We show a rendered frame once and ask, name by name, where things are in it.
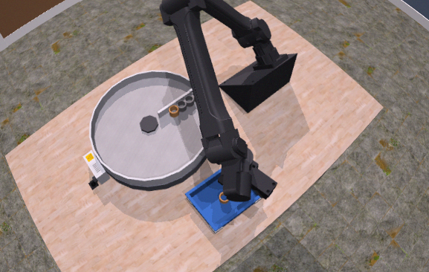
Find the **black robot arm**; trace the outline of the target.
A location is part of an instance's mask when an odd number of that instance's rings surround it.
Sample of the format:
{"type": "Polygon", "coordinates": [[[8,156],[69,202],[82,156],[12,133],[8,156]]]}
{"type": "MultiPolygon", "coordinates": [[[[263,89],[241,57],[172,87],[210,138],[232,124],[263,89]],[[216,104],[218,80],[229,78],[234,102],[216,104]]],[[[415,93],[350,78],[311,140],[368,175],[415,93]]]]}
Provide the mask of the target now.
{"type": "Polygon", "coordinates": [[[222,165],[223,194],[229,201],[250,201],[252,189],[266,200],[278,183],[257,169],[253,152],[234,128],[201,29],[199,11],[229,27],[243,48],[253,46],[258,62],[253,66],[255,71],[276,68],[288,55],[279,54],[272,45],[270,29],[263,19],[250,19],[223,0],[162,0],[159,8],[163,23],[175,28],[199,113],[204,153],[209,162],[222,165]]]}

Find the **blue open crate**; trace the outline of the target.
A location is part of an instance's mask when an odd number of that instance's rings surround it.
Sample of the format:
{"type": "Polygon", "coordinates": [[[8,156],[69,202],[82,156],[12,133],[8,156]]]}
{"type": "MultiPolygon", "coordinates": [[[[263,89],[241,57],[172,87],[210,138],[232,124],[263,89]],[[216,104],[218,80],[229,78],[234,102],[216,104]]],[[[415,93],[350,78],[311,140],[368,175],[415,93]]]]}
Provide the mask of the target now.
{"type": "Polygon", "coordinates": [[[226,204],[222,204],[219,201],[219,195],[223,192],[223,186],[218,182],[221,169],[185,193],[187,200],[197,209],[204,220],[207,221],[210,229],[215,234],[250,206],[262,199],[251,189],[250,201],[229,201],[226,204]]]}

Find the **grey round turning table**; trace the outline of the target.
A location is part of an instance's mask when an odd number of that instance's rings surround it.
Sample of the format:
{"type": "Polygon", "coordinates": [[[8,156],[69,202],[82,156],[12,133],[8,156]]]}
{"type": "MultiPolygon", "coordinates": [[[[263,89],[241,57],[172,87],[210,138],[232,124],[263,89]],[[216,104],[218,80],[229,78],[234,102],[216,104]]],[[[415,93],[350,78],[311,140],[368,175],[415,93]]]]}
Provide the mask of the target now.
{"type": "Polygon", "coordinates": [[[177,117],[169,112],[192,92],[190,79],[170,71],[144,71],[114,84],[90,120],[94,152],[83,158],[94,174],[92,190],[109,175],[134,190],[154,191],[196,173],[207,159],[196,102],[177,117]]]}

